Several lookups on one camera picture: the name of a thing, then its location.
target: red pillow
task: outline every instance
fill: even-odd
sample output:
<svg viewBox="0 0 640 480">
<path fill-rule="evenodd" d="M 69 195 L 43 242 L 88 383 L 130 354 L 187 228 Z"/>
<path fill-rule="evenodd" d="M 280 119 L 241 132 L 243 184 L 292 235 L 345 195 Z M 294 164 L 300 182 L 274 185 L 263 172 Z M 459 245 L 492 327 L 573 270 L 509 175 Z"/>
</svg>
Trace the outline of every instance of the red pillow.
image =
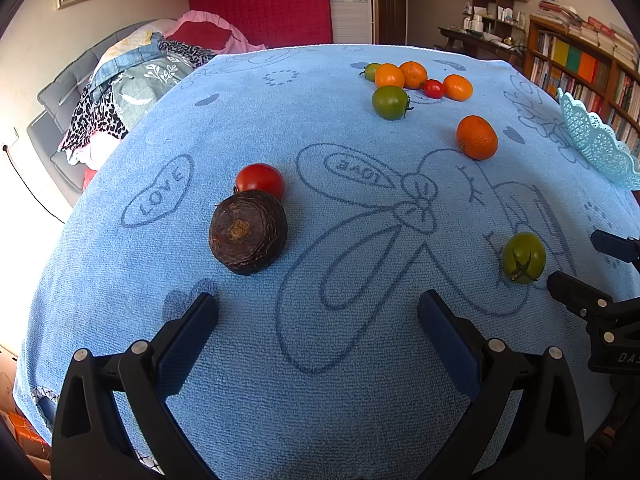
<svg viewBox="0 0 640 480">
<path fill-rule="evenodd" d="M 212 50 L 222 50 L 231 31 L 220 28 L 211 22 L 184 22 L 178 30 L 167 37 L 193 46 L 202 46 Z"/>
</svg>

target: light blue plastic basket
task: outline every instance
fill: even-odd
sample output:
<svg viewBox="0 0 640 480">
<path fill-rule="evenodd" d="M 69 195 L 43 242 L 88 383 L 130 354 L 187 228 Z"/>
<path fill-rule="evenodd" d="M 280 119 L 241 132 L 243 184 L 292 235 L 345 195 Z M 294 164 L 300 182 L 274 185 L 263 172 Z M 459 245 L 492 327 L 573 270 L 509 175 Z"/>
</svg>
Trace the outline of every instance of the light blue plastic basket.
<svg viewBox="0 0 640 480">
<path fill-rule="evenodd" d="M 623 189 L 640 190 L 640 163 L 608 124 L 581 101 L 558 89 L 560 109 L 577 150 L 608 180 Z"/>
</svg>

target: blue tablecloth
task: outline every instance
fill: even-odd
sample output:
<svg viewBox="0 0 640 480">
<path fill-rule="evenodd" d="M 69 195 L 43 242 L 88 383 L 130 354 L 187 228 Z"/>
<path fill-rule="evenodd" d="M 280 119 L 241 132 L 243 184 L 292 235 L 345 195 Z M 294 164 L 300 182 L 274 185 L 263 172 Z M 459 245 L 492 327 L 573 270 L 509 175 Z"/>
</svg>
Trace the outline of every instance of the blue tablecloth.
<svg viewBox="0 0 640 480">
<path fill-rule="evenodd" d="M 431 78 L 465 76 L 473 97 L 410 91 L 405 119 L 380 118 L 358 73 L 407 60 Z M 483 162 L 456 145 L 471 114 L 499 138 Z M 272 266 L 245 277 L 212 257 L 207 231 L 252 162 L 284 174 L 289 237 Z M 418 297 L 435 288 L 487 337 L 562 348 L 591 434 L 614 394 L 588 371 L 584 323 L 549 297 L 546 277 L 560 269 L 617 300 L 640 295 L 635 270 L 589 240 L 595 229 L 637 236 L 638 213 L 570 146 L 556 102 L 504 62 L 359 45 L 218 56 L 161 99 L 79 200 L 31 307 L 16 400 L 50 438 L 46 399 L 75 349 L 121 352 L 208 291 L 220 322 L 168 405 L 220 478 L 414 478 L 468 402 L 418 325 Z M 529 286 L 500 272 L 523 230 L 547 251 Z"/>
</svg>

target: orange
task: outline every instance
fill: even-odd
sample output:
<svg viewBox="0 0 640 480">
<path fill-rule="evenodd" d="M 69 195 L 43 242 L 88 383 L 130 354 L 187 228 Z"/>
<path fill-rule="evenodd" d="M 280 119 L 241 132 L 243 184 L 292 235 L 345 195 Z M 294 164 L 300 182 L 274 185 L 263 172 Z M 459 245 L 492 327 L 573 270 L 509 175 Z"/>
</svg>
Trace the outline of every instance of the orange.
<svg viewBox="0 0 640 480">
<path fill-rule="evenodd" d="M 404 74 L 404 87 L 411 90 L 419 90 L 427 82 L 427 71 L 416 61 L 407 61 L 400 65 L 400 70 Z"/>
<path fill-rule="evenodd" d="M 454 101 L 466 101 L 471 97 L 474 88 L 468 79 L 458 74 L 451 74 L 444 78 L 444 95 Z"/>
<path fill-rule="evenodd" d="M 385 63 L 376 70 L 376 86 L 404 86 L 404 74 L 397 66 Z"/>
<path fill-rule="evenodd" d="M 477 115 L 469 115 L 460 121 L 456 139 L 462 153 L 475 160 L 487 160 L 498 150 L 498 136 L 494 129 Z"/>
</svg>

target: bolt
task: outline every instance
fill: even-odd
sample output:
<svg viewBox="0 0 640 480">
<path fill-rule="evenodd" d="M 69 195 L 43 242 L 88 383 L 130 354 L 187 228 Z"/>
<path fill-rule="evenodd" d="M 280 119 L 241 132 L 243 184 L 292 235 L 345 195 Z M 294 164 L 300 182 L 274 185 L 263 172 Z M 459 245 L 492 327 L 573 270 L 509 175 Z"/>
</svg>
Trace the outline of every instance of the bolt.
<svg viewBox="0 0 640 480">
<path fill-rule="evenodd" d="M 149 348 L 149 343 L 147 343 L 146 341 L 136 341 L 135 343 L 133 343 L 133 345 L 131 345 L 131 351 L 134 354 L 142 354 L 144 352 L 146 352 L 146 349 Z"/>
<path fill-rule="evenodd" d="M 89 351 L 86 348 L 81 348 L 79 350 L 76 350 L 76 353 L 74 354 L 74 359 L 78 362 L 84 361 L 88 355 L 89 355 Z"/>
<path fill-rule="evenodd" d="M 549 355 L 551 355 L 553 359 L 562 359 L 562 350 L 557 346 L 552 346 L 549 349 Z"/>
<path fill-rule="evenodd" d="M 489 348 L 494 352 L 502 352 L 504 350 L 504 342 L 499 339 L 489 340 Z"/>
</svg>

